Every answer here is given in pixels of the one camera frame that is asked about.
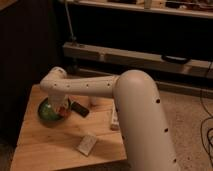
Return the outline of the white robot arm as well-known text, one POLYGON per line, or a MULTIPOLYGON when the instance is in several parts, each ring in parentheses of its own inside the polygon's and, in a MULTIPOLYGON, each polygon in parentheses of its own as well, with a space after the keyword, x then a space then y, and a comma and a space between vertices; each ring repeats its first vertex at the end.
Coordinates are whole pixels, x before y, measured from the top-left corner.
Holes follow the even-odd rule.
POLYGON ((67 94, 112 98, 130 171, 180 171, 157 85, 147 73, 69 79, 64 69, 54 67, 40 88, 53 109, 67 94))

